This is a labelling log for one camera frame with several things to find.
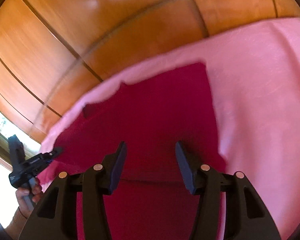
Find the pink blanket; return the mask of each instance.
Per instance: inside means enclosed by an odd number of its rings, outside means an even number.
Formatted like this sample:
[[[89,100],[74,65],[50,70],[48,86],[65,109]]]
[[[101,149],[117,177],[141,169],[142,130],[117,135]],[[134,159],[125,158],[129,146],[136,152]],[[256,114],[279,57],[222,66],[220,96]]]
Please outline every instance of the pink blanket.
[[[121,82],[205,62],[226,172],[243,171],[267,205],[283,239],[300,223],[300,19],[254,23],[136,64],[85,94],[51,128],[41,151],[89,103],[110,98]],[[48,185],[57,162],[42,174]]]

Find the black clamp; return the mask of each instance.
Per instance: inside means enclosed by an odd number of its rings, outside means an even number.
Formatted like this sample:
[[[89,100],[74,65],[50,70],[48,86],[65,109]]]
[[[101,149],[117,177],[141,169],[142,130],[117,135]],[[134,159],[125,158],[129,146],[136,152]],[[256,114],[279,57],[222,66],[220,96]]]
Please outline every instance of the black clamp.
[[[200,195],[190,240],[217,238],[221,192],[226,192],[224,240],[281,240],[268,209],[242,172],[217,172],[188,153],[181,141],[176,143],[176,157],[186,188]]]
[[[85,239],[111,240],[103,195],[111,195],[117,188],[126,154],[121,142],[116,153],[106,155],[101,164],[86,172],[59,173],[31,213],[19,240],[76,240],[77,192],[82,192]]]
[[[8,143],[13,168],[13,171],[9,174],[10,184],[15,188],[23,187],[30,190],[30,194],[25,196],[24,200],[28,209],[32,211],[35,203],[32,201],[31,187],[35,185],[35,177],[61,154],[62,148],[56,147],[49,153],[39,153],[26,160],[23,144],[16,135],[9,137]]]

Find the hand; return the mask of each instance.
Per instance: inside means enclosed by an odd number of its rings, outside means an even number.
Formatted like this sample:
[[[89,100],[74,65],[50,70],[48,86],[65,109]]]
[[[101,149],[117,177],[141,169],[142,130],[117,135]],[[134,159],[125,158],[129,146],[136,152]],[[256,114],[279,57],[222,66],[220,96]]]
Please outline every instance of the hand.
[[[35,183],[36,183],[36,185],[34,185],[31,188],[32,194],[34,195],[32,198],[32,201],[34,203],[38,203],[43,195],[43,192],[42,192],[42,187],[39,184],[40,181],[38,178],[35,178]],[[16,197],[17,197],[17,201],[19,204],[20,212],[26,218],[28,218],[30,216],[31,211],[28,209],[28,206],[27,206],[26,202],[24,201],[23,197],[28,196],[28,195],[29,195],[29,189],[20,187],[16,191]]]

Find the wooden ceiling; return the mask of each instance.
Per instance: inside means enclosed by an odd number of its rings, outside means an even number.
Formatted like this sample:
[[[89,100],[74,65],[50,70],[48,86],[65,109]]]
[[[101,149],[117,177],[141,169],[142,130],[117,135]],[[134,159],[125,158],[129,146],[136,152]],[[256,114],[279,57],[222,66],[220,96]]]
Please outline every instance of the wooden ceiling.
[[[6,0],[0,111],[41,142],[103,80],[240,25],[300,17],[294,0]]]

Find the red cloth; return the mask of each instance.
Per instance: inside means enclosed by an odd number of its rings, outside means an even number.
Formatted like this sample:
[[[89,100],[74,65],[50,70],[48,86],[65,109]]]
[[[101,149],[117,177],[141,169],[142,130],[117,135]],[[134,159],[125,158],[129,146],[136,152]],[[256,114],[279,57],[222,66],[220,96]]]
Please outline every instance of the red cloth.
[[[114,240],[187,240],[198,197],[185,189],[174,147],[187,149],[219,171],[218,134],[205,65],[195,63],[135,85],[122,84],[110,99],[87,105],[55,142],[61,171],[84,172],[113,153],[120,141],[128,154],[118,189],[105,197]],[[81,195],[78,238],[84,239]]]

